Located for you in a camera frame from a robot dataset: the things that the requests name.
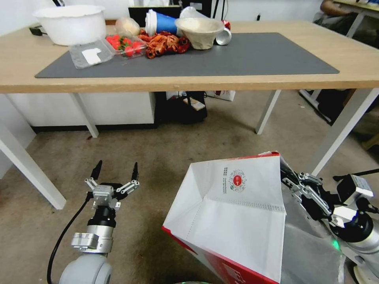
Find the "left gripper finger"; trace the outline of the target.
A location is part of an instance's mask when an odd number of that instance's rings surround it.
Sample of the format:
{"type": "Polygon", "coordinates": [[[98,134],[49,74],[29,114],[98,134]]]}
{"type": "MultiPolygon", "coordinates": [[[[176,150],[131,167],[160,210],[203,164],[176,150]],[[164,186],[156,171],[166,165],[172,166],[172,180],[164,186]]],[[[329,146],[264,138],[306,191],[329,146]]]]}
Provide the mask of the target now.
{"type": "Polygon", "coordinates": [[[131,181],[122,185],[121,187],[116,189],[116,194],[131,194],[134,190],[136,190],[140,186],[140,182],[138,181],[139,171],[138,171],[138,162],[135,162],[131,181]]]}
{"type": "Polygon", "coordinates": [[[92,169],[90,178],[86,178],[84,182],[87,184],[87,186],[91,189],[91,191],[94,191],[94,189],[98,186],[97,180],[99,178],[101,168],[102,168],[102,160],[99,160],[97,165],[92,169]]]}

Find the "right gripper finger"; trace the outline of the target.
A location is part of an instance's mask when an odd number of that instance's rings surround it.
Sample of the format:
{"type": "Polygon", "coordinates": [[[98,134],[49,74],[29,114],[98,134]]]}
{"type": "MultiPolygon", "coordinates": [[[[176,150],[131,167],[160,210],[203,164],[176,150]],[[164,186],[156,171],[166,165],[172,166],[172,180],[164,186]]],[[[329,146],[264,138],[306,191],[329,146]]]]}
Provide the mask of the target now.
{"type": "Polygon", "coordinates": [[[293,192],[309,187],[320,194],[320,188],[322,188],[319,178],[303,172],[297,173],[287,164],[280,165],[280,178],[281,182],[293,192]]]}
{"type": "Polygon", "coordinates": [[[319,189],[322,182],[316,177],[300,177],[296,181],[288,177],[281,182],[291,191],[292,197],[313,220],[328,219],[332,211],[328,203],[321,197],[319,189]]]}

